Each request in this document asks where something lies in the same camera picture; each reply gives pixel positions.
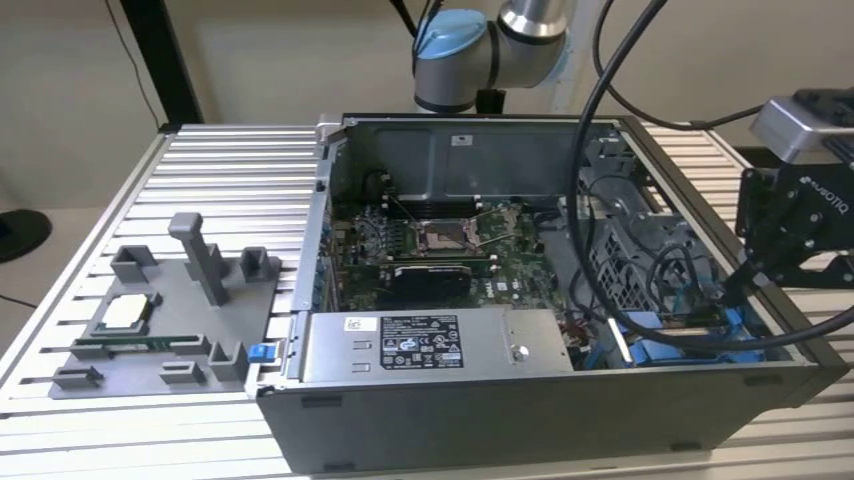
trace aluminum table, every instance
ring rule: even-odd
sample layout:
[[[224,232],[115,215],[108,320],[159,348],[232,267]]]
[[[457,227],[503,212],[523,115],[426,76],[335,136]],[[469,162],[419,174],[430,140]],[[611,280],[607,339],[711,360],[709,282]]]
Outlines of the aluminum table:
[[[743,159],[715,133],[647,128],[731,227]],[[0,360],[0,477],[294,477],[244,393],[55,401],[48,378],[107,292],[119,246],[146,244],[160,258],[182,255],[167,234],[178,211],[204,215],[206,239],[224,255],[264,246],[283,259],[267,337],[286,335],[315,145],[311,126],[184,126],[158,137]],[[816,322],[848,308],[854,297],[846,291],[789,293]],[[854,364],[854,326],[830,340]],[[254,375],[272,374],[254,368]],[[765,413],[713,452],[377,477],[853,479],[854,374],[804,407]]]

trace green circuit board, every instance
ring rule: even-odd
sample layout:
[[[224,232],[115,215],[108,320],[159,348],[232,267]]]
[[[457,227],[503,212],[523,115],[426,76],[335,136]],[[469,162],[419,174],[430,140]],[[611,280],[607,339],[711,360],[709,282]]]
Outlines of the green circuit board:
[[[373,226],[354,229],[359,222]],[[338,269],[343,311],[397,309],[387,301],[391,276],[395,268],[414,265],[465,266],[473,278],[467,296],[407,308],[565,310],[534,217],[521,205],[485,202],[482,213],[459,219],[389,220],[366,214],[339,222],[337,230],[345,252]]]

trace blue connector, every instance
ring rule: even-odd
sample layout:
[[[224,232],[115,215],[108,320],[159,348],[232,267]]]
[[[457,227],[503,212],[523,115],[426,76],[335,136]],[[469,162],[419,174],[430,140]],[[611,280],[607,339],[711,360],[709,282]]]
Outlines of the blue connector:
[[[256,343],[250,347],[247,354],[250,363],[274,363],[276,361],[276,345]]]

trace motherboard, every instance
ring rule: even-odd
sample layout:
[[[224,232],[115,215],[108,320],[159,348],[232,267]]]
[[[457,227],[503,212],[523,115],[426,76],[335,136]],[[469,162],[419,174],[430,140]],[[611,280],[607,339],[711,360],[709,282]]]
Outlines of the motherboard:
[[[538,222],[557,216],[518,198],[406,202],[386,195],[334,223],[343,311],[554,310],[566,301]]]

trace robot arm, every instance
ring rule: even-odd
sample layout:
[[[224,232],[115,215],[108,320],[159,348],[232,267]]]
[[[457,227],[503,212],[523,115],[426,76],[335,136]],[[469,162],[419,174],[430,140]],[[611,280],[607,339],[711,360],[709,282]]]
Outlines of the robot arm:
[[[510,0],[495,21],[454,9],[423,22],[414,52],[419,107],[459,113],[475,105],[481,89],[538,85],[561,63],[565,10],[565,0]]]
[[[735,304],[761,285],[854,288],[854,89],[800,90],[773,98],[751,126],[782,160],[742,174],[735,232],[742,265],[725,282]],[[824,270],[801,265],[840,252]]]

